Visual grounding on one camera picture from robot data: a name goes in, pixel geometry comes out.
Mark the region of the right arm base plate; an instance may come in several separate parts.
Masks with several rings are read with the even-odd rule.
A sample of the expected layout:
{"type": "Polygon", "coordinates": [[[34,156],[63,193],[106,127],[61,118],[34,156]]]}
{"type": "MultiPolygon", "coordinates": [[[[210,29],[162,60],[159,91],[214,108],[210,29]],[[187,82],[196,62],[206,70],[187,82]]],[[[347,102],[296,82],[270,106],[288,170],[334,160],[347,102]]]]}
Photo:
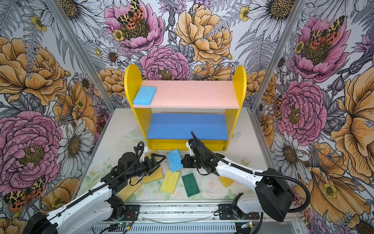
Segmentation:
{"type": "Polygon", "coordinates": [[[260,213],[242,212],[236,205],[219,204],[218,215],[220,220],[259,220],[260,213]]]}

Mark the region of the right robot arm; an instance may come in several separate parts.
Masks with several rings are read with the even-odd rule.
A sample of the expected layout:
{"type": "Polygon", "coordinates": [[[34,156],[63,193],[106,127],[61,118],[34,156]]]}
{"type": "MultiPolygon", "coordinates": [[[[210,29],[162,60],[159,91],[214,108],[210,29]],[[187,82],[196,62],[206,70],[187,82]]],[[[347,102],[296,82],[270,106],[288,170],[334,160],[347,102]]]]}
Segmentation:
{"type": "Polygon", "coordinates": [[[184,168],[204,169],[208,174],[228,178],[256,193],[256,198],[238,193],[231,203],[229,214],[242,219],[246,214],[258,212],[275,221],[284,221],[295,194],[274,169],[262,171],[242,166],[223,155],[214,154],[200,140],[190,139],[186,146],[189,154],[181,160],[184,168]]]}

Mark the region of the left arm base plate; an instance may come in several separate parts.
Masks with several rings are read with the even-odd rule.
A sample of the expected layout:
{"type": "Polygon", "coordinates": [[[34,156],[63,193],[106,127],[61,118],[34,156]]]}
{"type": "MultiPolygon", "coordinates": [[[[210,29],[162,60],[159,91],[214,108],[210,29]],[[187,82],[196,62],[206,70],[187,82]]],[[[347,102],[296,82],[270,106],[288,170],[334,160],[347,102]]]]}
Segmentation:
{"type": "Polygon", "coordinates": [[[137,221],[140,205],[122,205],[113,209],[104,221],[137,221]]]}

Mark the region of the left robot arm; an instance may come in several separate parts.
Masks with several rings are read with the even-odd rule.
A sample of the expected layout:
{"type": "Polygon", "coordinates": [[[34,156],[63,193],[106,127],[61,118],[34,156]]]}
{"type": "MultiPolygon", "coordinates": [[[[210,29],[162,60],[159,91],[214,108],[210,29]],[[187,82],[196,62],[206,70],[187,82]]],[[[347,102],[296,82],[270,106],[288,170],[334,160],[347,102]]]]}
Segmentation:
{"type": "Polygon", "coordinates": [[[153,174],[166,159],[152,153],[140,161],[133,152],[124,153],[118,165],[99,183],[68,204],[49,212],[33,215],[24,230],[26,234],[77,234],[101,221],[120,220],[126,216],[123,200],[117,194],[130,179],[153,174]]]}

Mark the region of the green scouring sponge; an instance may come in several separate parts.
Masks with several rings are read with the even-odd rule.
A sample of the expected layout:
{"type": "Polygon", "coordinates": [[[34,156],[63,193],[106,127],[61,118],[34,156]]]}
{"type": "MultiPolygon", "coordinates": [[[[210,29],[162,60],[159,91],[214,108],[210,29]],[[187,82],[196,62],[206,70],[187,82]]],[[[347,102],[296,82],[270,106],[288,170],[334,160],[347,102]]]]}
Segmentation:
{"type": "Polygon", "coordinates": [[[191,173],[182,176],[182,181],[184,183],[188,198],[200,193],[194,174],[191,173]]]}

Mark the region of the light blue sponge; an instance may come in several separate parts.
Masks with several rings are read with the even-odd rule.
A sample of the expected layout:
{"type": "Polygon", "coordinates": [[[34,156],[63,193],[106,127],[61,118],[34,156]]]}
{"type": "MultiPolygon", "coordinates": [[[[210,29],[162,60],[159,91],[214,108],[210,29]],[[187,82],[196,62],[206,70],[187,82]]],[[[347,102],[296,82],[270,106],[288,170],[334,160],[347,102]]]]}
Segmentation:
{"type": "Polygon", "coordinates": [[[149,106],[152,103],[153,97],[157,88],[152,86],[141,86],[133,101],[134,105],[149,106]]]}

